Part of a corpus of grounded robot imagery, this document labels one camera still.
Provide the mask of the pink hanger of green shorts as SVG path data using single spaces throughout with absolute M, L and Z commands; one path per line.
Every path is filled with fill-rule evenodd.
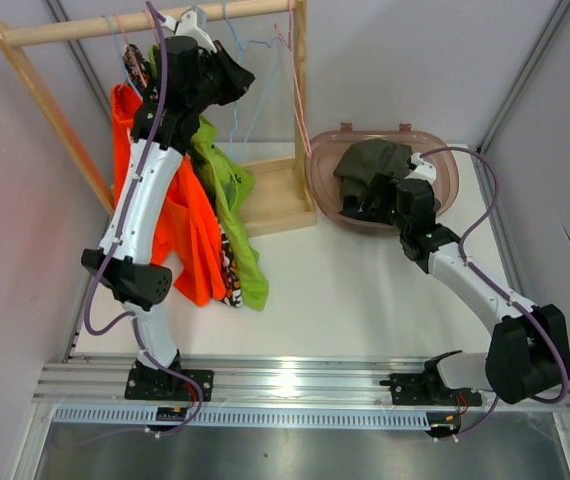
M 145 10 L 145 15 L 148 19 L 150 29 L 154 35 L 155 46 L 157 50 L 160 50 L 161 45 L 163 44 L 163 41 L 165 39 L 165 36 L 163 34 L 163 18 L 160 17 L 158 13 L 154 13 L 149 9 Z

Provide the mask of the aluminium mounting rail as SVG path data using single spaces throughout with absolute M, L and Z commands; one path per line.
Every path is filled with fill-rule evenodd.
M 423 358 L 252 357 L 183 355 L 186 369 L 214 372 L 210 406 L 364 410 L 393 408 L 380 384 L 392 373 L 417 373 Z M 131 355 L 79 354 L 46 363 L 32 400 L 123 403 Z

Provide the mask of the olive green shorts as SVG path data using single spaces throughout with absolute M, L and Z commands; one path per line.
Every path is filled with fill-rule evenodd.
M 381 138 L 352 144 L 333 172 L 340 180 L 341 198 L 360 197 L 376 174 L 404 178 L 410 173 L 412 153 L 409 145 Z

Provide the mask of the lime green shorts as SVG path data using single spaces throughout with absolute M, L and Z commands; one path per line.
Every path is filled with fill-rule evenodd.
M 238 269 L 243 305 L 257 311 L 265 308 L 269 282 L 259 267 L 259 253 L 251 245 L 240 210 L 251 193 L 254 177 L 214 143 L 216 127 L 205 116 L 199 118 L 199 129 L 191 139 L 194 172 L 205 189 L 214 196 L 214 209 Z

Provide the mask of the patterned black orange shorts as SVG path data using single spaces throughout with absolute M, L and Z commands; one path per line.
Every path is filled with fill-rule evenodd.
M 151 71 L 152 71 L 152 77 L 151 77 L 151 79 L 152 79 L 155 76 L 152 66 L 151 66 Z M 201 185 L 203 186 L 203 188 L 204 188 L 204 190 L 208 196 L 208 199 L 210 201 L 210 204 L 213 207 L 213 210 L 215 213 L 214 196 L 212 193 L 208 192 L 205 189 L 202 182 L 201 182 Z M 229 242 L 228 242 L 227 235 L 226 235 L 226 233 L 223 232 L 223 229 L 219 223 L 218 217 L 217 217 L 217 220 L 218 220 L 218 225 L 220 227 L 221 240 L 222 240 L 221 273 L 222 273 L 224 284 L 227 287 L 227 293 L 225 294 L 225 297 L 221 300 L 218 300 L 218 301 L 221 301 L 221 302 L 223 302 L 226 305 L 231 306 L 231 307 L 240 307 L 243 305 L 243 298 L 242 298 L 240 279 L 238 276 L 238 269 L 237 269 L 236 262 L 235 262 L 235 259 L 233 256 L 233 251 L 231 250 L 231 246 L 229 245 Z

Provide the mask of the blue hanger of orange shorts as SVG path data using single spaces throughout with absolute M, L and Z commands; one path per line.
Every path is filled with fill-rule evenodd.
M 114 28 L 111 20 L 108 18 L 107 15 L 103 15 L 102 18 L 104 19 L 104 21 L 106 22 L 106 24 L 108 26 L 111 38 L 112 38 L 114 46 L 115 46 L 116 55 L 118 57 L 118 63 L 119 63 L 119 66 L 121 67 L 121 70 L 123 71 L 123 74 L 124 74 L 124 82 L 121 85 L 121 87 L 128 85 L 134 91 L 134 93 L 137 95 L 137 97 L 141 98 L 141 94 L 140 94 L 138 88 L 133 83 L 132 78 L 130 76 L 130 73 L 127 70 L 126 62 L 123 59 L 124 50 L 120 46 L 119 40 L 118 40 L 117 35 L 116 35 L 115 28 Z

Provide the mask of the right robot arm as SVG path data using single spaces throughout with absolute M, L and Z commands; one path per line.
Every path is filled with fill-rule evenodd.
M 486 273 L 464 251 L 463 238 L 436 220 L 429 181 L 398 180 L 377 173 L 358 210 L 394 226 L 405 256 L 448 287 L 491 335 L 485 352 L 454 351 L 431 359 L 423 395 L 444 403 L 457 389 L 493 392 L 516 404 L 554 404 L 569 390 L 570 348 L 566 320 L 553 304 L 540 306 Z

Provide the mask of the pink plastic basket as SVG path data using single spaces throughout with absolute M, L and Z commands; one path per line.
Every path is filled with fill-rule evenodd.
M 311 158 L 306 161 L 306 180 L 317 206 L 336 225 L 366 235 L 393 236 L 390 225 L 349 219 L 339 214 L 343 207 L 339 178 L 333 175 L 340 159 L 352 144 L 380 138 L 398 144 L 409 145 L 414 153 L 424 153 L 445 145 L 435 135 L 413 130 L 409 124 L 401 124 L 395 130 L 356 129 L 350 123 L 316 135 L 311 140 Z M 431 154 L 426 160 L 436 170 L 433 190 L 439 202 L 437 216 L 445 213 L 456 200 L 459 192 L 459 170 L 449 151 Z

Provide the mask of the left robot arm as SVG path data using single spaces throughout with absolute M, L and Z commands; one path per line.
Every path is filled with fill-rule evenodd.
M 179 33 L 161 41 L 157 74 L 144 91 L 130 130 L 129 166 L 116 210 L 99 246 L 82 266 L 122 306 L 139 347 L 128 374 L 128 400 L 209 401 L 213 377 L 186 371 L 171 337 L 166 297 L 170 269 L 152 261 L 153 238 L 170 183 L 186 165 L 201 114 L 243 96 L 253 74 L 206 34 Z

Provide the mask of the wooden clothes rack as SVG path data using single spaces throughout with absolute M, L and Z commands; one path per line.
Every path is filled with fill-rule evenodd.
M 294 55 L 302 91 L 306 120 L 307 87 L 307 3 L 294 2 Z M 232 1 L 200 6 L 209 21 L 287 13 L 287 1 Z M 103 18 L 54 22 L 31 27 L 11 28 L 0 22 L 0 52 L 30 94 L 54 133 L 108 213 L 114 211 L 113 193 L 69 123 L 40 73 L 29 59 L 25 46 L 68 42 L 108 35 Z M 290 157 L 250 161 L 245 168 L 255 187 L 240 211 L 248 234 L 261 236 L 312 226 L 317 210 L 305 177 L 305 161 L 299 133 L 295 153 Z

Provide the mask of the pink wire hanger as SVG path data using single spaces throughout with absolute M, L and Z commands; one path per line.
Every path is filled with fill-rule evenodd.
M 306 121 L 304 119 L 304 108 L 303 108 L 303 98 L 302 98 L 302 91 L 300 88 L 300 82 L 297 77 L 296 73 L 296 58 L 294 55 L 294 2 L 292 0 L 287 1 L 287 13 L 288 13 L 288 30 L 287 35 L 284 35 L 283 32 L 280 30 L 280 27 L 275 24 L 274 29 L 277 33 L 277 36 L 281 40 L 281 43 L 285 47 L 286 51 L 289 55 L 289 60 L 292 67 L 292 80 L 293 80 L 293 90 L 291 93 L 293 110 L 294 110 L 294 118 L 296 122 L 296 126 L 298 129 L 298 133 L 301 138 L 302 148 L 305 157 L 309 157 L 311 154 L 311 144 L 309 140 L 309 134 L 307 130 Z

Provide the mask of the navy blue shorts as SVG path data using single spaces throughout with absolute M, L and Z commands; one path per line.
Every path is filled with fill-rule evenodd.
M 394 219 L 394 211 L 390 206 L 382 206 L 379 202 L 364 204 L 356 196 L 348 196 L 343 200 L 339 214 L 352 220 L 386 225 L 392 225 Z

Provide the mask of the pink hanger of patterned shorts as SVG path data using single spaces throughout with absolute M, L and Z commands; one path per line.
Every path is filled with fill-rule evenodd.
M 152 77 L 151 66 L 144 58 L 139 47 L 129 41 L 128 34 L 125 32 L 121 18 L 118 15 L 114 15 L 114 18 L 125 43 L 122 58 L 128 74 L 129 82 L 131 83 L 132 88 L 141 95 L 147 88 Z

